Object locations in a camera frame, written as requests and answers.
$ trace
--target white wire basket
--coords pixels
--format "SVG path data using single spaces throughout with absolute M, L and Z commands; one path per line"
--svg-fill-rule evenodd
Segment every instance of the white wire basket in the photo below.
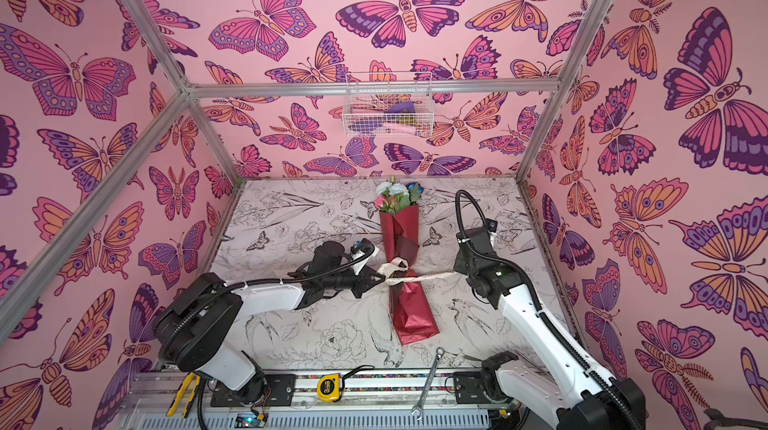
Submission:
M 435 121 L 432 74 L 350 72 L 341 120 L 347 137 L 413 135 L 431 137 Z M 370 85 L 374 80 L 376 87 Z

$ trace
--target red wrapping paper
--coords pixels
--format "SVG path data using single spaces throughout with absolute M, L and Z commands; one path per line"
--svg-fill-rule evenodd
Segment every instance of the red wrapping paper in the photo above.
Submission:
M 416 263 L 415 251 L 412 255 L 398 255 L 396 248 L 398 239 L 406 238 L 413 244 L 410 248 L 415 247 L 418 251 L 418 205 L 406 207 L 394 215 L 379 212 L 379 218 L 382 223 L 382 237 L 387 261 L 391 262 L 395 257 L 401 257 L 408 261 L 408 265 Z
M 392 276 L 416 277 L 416 272 L 394 272 Z M 398 283 L 389 287 L 389 312 L 402 345 L 440 333 L 421 282 Z

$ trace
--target yellow tape measure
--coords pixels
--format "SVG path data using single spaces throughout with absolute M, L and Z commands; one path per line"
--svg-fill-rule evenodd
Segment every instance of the yellow tape measure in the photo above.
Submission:
M 350 370 L 341 376 L 340 373 L 333 373 L 320 378 L 317 383 L 317 398 L 323 402 L 338 402 L 344 393 L 344 381 L 355 375 L 361 370 L 373 370 L 373 365 L 361 365 Z

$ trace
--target white flower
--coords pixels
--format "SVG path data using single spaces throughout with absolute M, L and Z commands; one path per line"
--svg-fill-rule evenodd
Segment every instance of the white flower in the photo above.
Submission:
M 382 182 L 376 187 L 376 195 L 382 195 L 384 192 L 388 191 L 391 186 L 391 182 Z
M 408 187 L 403 184 L 395 184 L 389 188 L 391 195 L 408 195 Z

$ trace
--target combination wrench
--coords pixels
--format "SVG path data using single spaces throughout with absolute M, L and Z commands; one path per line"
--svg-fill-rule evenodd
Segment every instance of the combination wrench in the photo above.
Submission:
M 414 405 L 413 408 L 411 408 L 411 415 L 416 417 L 417 421 L 424 417 L 424 402 L 427 400 L 427 394 L 429 393 L 429 389 L 432 387 L 432 380 L 435 378 L 435 373 L 437 373 L 437 363 L 445 353 L 446 350 L 444 350 L 442 347 L 438 347 L 437 350 L 435 350 L 435 361 L 432 362 L 432 368 L 429 369 L 427 380 L 424 382 L 422 395 L 418 398 L 418 403 Z

